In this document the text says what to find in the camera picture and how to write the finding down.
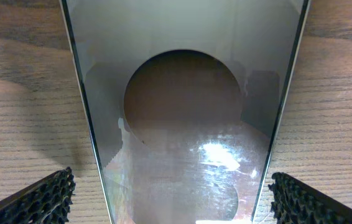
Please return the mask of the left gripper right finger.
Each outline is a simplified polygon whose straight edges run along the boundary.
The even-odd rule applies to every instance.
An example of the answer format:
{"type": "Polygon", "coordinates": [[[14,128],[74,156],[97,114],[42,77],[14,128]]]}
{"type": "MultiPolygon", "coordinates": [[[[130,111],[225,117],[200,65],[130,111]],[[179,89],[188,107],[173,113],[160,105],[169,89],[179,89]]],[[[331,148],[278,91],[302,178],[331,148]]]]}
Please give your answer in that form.
{"type": "Polygon", "coordinates": [[[283,172],[272,174],[271,212],[278,224],[352,224],[352,209],[283,172]]]}

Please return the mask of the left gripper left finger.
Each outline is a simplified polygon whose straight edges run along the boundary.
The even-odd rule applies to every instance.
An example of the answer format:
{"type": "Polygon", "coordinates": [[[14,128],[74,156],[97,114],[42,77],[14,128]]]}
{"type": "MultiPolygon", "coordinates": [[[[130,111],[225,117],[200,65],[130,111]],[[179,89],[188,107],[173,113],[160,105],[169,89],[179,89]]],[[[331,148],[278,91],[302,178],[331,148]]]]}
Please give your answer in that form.
{"type": "Polygon", "coordinates": [[[72,169],[58,170],[1,200],[0,224],[66,223],[75,187],[72,169]]]}

